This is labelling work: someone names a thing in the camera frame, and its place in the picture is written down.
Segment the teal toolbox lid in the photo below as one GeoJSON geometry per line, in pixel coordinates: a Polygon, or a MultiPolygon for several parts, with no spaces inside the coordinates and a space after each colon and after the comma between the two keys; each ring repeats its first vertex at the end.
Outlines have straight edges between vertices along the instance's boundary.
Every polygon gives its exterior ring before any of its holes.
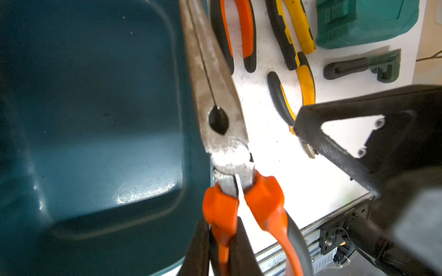
{"type": "Polygon", "coordinates": [[[0,4],[0,275],[143,275],[202,217],[177,0],[0,4]]]}
{"type": "Polygon", "coordinates": [[[316,7],[316,44],[326,49],[393,38],[419,16],[419,0],[318,0],[316,7]]]}

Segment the wire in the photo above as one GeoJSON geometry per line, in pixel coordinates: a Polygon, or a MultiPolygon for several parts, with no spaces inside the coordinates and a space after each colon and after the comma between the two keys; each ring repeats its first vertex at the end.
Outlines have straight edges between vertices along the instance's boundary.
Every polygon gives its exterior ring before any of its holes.
{"type": "Polygon", "coordinates": [[[442,56],[441,56],[441,57],[438,57],[438,54],[440,54],[440,53],[442,53],[442,50],[440,50],[439,52],[435,53],[435,54],[432,55],[431,57],[419,58],[419,59],[416,60],[416,62],[418,62],[418,61],[423,61],[423,60],[433,60],[433,59],[442,58],[442,56]]]}
{"type": "Polygon", "coordinates": [[[407,276],[407,275],[408,275],[408,274],[406,274],[406,273],[403,272],[403,271],[400,271],[400,270],[398,270],[398,269],[396,269],[396,268],[393,268],[393,267],[389,267],[388,265],[385,265],[385,264],[383,264],[383,263],[376,264],[376,262],[373,261],[373,259],[372,259],[370,256],[368,256],[367,254],[365,254],[364,251],[362,251],[361,249],[359,249],[359,248],[355,245],[355,243],[351,240],[350,235],[348,234],[347,230],[345,230],[345,229],[342,228],[342,227],[336,227],[336,228],[333,228],[333,230],[331,231],[332,242],[333,242],[333,236],[335,237],[335,242],[336,242],[336,230],[342,230],[342,231],[344,231],[345,234],[347,235],[348,241],[354,246],[354,248],[356,249],[356,251],[357,251],[359,254],[361,254],[362,257],[364,257],[368,262],[370,262],[370,263],[371,263],[374,267],[376,267],[377,269],[380,269],[380,270],[382,270],[382,271],[384,271],[384,272],[387,272],[388,274],[391,274],[391,275],[403,275],[403,276],[407,276]]]}
{"type": "Polygon", "coordinates": [[[370,200],[370,204],[368,205],[368,211],[367,211],[367,219],[370,219],[370,214],[371,214],[371,206],[373,205],[373,201],[376,197],[373,196],[370,200]]]}
{"type": "Polygon", "coordinates": [[[343,256],[343,258],[338,261],[338,263],[341,265],[344,264],[346,261],[348,261],[350,263],[349,258],[351,257],[351,255],[354,253],[355,250],[356,249],[355,249],[354,245],[350,246],[349,250],[347,251],[347,254],[345,254],[343,256]]]}

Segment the black bracket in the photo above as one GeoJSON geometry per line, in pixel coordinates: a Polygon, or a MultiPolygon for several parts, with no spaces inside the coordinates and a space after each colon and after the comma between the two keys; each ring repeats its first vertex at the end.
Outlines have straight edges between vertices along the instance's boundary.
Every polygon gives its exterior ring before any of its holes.
{"type": "Polygon", "coordinates": [[[319,235],[319,247],[321,248],[322,255],[329,253],[330,251],[335,249],[335,247],[337,247],[338,245],[344,242],[344,239],[342,238],[343,233],[337,234],[336,238],[332,238],[334,229],[336,227],[343,227],[347,217],[352,214],[357,214],[358,216],[367,218],[370,205],[371,205],[371,200],[367,199],[359,203],[358,205],[346,210],[339,216],[331,219],[323,226],[321,226],[320,235],[319,235]]]}
{"type": "Polygon", "coordinates": [[[357,98],[303,106],[294,130],[374,196],[388,179],[405,171],[438,166],[442,151],[442,87],[415,85],[357,98]],[[327,121],[383,114],[385,125],[372,133],[364,158],[353,158],[326,135],[327,121]]]}

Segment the textured grip surface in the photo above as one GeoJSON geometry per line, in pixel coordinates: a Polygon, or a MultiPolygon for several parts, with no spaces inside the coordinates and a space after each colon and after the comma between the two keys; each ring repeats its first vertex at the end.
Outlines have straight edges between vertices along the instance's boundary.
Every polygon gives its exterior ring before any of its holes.
{"type": "Polygon", "coordinates": [[[295,125],[296,116],[291,110],[287,99],[284,94],[284,90],[282,89],[281,81],[278,78],[278,75],[271,71],[267,75],[267,84],[270,89],[270,95],[272,96],[273,104],[278,111],[279,115],[286,121],[289,126],[295,125]]]}
{"type": "Polygon", "coordinates": [[[287,24],[284,19],[282,2],[281,0],[266,0],[266,6],[273,33],[275,34],[276,40],[281,48],[287,68],[289,70],[295,70],[299,66],[299,59],[296,55],[296,50],[290,36],[290,31],[287,28],[287,24]]]}
{"type": "Polygon", "coordinates": [[[366,57],[358,58],[356,60],[333,62],[325,66],[324,78],[337,79],[367,69],[368,59],[366,57]]]}
{"type": "Polygon", "coordinates": [[[315,41],[313,40],[302,0],[284,0],[284,3],[289,10],[293,27],[295,28],[296,36],[298,37],[302,51],[306,55],[313,53],[316,50],[316,45],[315,41]]]}
{"type": "Polygon", "coordinates": [[[230,240],[236,234],[239,199],[224,194],[218,183],[206,190],[202,213],[218,242],[219,269],[222,276],[229,275],[230,240]]]}

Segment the orange pliers handle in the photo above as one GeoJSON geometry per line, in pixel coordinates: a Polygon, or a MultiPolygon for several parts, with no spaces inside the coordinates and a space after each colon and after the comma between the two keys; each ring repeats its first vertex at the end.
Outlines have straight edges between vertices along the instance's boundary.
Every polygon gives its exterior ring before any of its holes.
{"type": "Polygon", "coordinates": [[[245,200],[261,229],[272,234],[284,249],[296,276],[313,275],[304,238],[284,209],[284,193],[273,176],[256,172],[255,184],[245,200]]]}
{"type": "Polygon", "coordinates": [[[230,240],[236,235],[238,206],[240,201],[224,194],[218,183],[206,190],[202,202],[202,213],[212,227],[218,242],[218,259],[222,276],[229,275],[230,240]]]}
{"type": "MultiPolygon", "coordinates": [[[[272,234],[284,249],[296,276],[313,275],[310,254],[301,232],[284,209],[284,194],[275,177],[258,171],[245,200],[261,229],[272,234]]],[[[220,271],[229,275],[229,244],[236,234],[239,200],[224,194],[218,184],[208,188],[203,214],[218,242],[220,271]]]]}
{"type": "MultiPolygon", "coordinates": [[[[235,3],[240,16],[244,66],[247,72],[253,73],[256,69],[256,25],[253,7],[250,0],[235,0],[235,3]]],[[[224,0],[210,1],[210,20],[224,58],[233,74],[233,52],[225,17],[224,0]]]]}

